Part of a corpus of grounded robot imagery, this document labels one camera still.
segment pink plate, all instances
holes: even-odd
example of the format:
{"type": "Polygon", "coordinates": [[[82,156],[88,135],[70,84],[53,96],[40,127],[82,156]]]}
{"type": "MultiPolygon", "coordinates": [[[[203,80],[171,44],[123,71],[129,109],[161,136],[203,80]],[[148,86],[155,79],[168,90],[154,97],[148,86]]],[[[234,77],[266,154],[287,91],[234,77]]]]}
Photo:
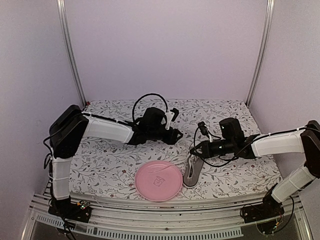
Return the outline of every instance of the pink plate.
{"type": "Polygon", "coordinates": [[[181,189],[182,174],[168,161],[151,161],[135,174],[134,184],[138,193],[153,202],[172,199],[181,189]]]}

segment wall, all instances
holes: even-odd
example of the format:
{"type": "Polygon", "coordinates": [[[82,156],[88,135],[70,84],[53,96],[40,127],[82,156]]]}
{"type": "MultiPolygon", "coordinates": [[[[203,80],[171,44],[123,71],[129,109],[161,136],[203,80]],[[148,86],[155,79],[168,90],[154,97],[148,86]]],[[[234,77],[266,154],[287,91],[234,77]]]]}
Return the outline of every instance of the wall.
{"type": "Polygon", "coordinates": [[[80,104],[56,1],[1,1],[0,53],[0,239],[17,240],[48,179],[42,140],[70,104],[80,104]]]}
{"type": "Polygon", "coordinates": [[[88,100],[246,98],[267,1],[66,1],[88,100]]]}
{"type": "MultiPolygon", "coordinates": [[[[320,122],[320,1],[276,1],[265,59],[250,108],[263,132],[320,122]]],[[[302,154],[276,158],[287,176],[302,154]]],[[[300,193],[314,239],[320,239],[320,183],[300,193]]]]}

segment vent grille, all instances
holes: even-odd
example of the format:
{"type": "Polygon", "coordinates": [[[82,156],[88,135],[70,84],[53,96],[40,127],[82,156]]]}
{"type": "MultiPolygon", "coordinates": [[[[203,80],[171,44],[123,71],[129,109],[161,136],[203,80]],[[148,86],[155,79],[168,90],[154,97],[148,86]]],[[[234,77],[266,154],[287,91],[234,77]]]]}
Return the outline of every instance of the vent grille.
{"type": "MultiPolygon", "coordinates": [[[[54,216],[47,216],[38,213],[36,216],[38,222],[63,229],[64,222],[54,216]]],[[[210,231],[210,232],[196,232],[196,233],[135,233],[125,231],[108,230],[102,227],[87,226],[82,231],[74,230],[79,234],[100,237],[108,240],[223,240],[242,237],[240,227],[210,231]]]]}

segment floral tablecloth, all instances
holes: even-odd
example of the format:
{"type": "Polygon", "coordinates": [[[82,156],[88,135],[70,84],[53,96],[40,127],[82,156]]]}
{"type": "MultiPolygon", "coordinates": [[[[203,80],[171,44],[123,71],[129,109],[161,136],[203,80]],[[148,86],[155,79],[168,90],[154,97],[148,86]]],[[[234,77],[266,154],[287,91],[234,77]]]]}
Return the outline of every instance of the floral tablecloth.
{"type": "MultiPolygon", "coordinates": [[[[92,101],[87,111],[131,121],[134,102],[92,101]]],[[[175,164],[183,174],[197,123],[204,121],[212,132],[220,136],[219,121],[233,117],[239,119],[245,136],[260,133],[243,101],[169,99],[167,102],[169,109],[177,108],[180,112],[172,127],[183,133],[182,139],[175,145],[148,141],[146,144],[132,146],[96,137],[83,138],[71,162],[70,191],[107,198],[143,199],[134,184],[139,167],[149,161],[165,160],[175,164]]],[[[165,109],[160,99],[146,99],[138,104],[136,116],[142,115],[151,106],[165,109]]],[[[209,161],[216,165],[222,163],[218,158],[209,161]]],[[[281,175],[272,156],[250,160],[240,158],[220,168],[204,164],[196,187],[183,187],[173,200],[214,199],[262,193],[280,180],[281,175]]]]}

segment logo on plate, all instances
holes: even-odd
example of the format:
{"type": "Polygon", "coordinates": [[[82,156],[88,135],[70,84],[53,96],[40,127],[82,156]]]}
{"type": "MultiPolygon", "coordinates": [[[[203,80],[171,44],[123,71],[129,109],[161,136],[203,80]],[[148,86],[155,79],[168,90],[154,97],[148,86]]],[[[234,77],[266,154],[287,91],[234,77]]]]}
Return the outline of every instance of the logo on plate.
{"type": "Polygon", "coordinates": [[[153,182],[154,185],[157,187],[160,187],[166,180],[164,180],[162,177],[157,176],[153,182]]]}

